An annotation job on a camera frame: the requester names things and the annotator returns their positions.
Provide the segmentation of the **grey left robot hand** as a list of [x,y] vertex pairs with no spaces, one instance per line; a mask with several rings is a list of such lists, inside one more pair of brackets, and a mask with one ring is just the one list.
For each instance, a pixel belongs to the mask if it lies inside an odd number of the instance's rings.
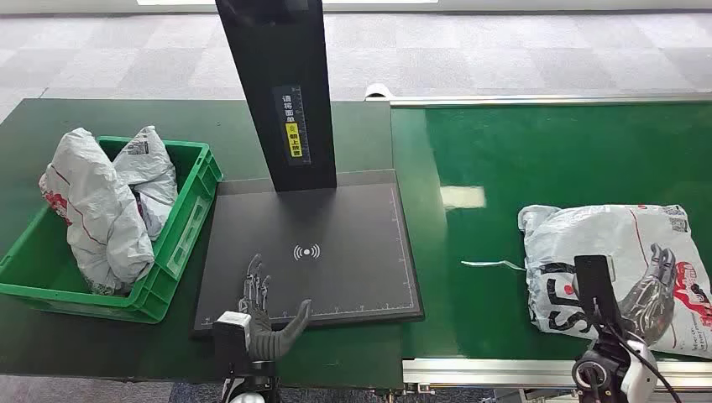
[[290,351],[306,329],[312,316],[312,300],[304,300],[283,329],[273,330],[267,311],[270,276],[262,277],[262,268],[262,256],[256,254],[246,270],[238,311],[251,316],[249,357],[253,361],[276,361]]

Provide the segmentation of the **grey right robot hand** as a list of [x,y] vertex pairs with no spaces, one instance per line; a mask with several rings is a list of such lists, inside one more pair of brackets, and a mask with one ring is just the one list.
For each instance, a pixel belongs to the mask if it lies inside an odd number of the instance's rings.
[[671,249],[651,245],[652,257],[645,274],[619,302],[626,329],[648,345],[659,341],[674,313],[673,289],[677,277],[676,257]]

